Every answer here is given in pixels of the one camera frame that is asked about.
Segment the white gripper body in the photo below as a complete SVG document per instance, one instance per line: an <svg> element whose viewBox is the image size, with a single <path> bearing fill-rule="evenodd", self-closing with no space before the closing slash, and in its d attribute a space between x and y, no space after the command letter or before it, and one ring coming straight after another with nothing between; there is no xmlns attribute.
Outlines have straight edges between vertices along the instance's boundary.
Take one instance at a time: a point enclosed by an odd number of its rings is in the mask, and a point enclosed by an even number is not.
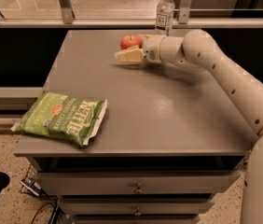
<svg viewBox="0 0 263 224"><path fill-rule="evenodd" d="M142 46L145 58L150 63L161 63L160 58L160 45L165 38L165 35L152 35Z"/></svg>

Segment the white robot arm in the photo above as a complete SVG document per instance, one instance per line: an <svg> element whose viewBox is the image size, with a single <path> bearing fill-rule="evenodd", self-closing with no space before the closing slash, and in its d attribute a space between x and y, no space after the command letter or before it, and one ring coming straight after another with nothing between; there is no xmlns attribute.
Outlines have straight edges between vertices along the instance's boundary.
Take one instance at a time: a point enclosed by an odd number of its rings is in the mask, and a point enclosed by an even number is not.
<svg viewBox="0 0 263 224"><path fill-rule="evenodd" d="M263 224L263 83L233 62L203 30L183 37L142 35L135 45L115 53L123 62L172 63L207 70L258 136L249 155L242 196L241 224Z"/></svg>

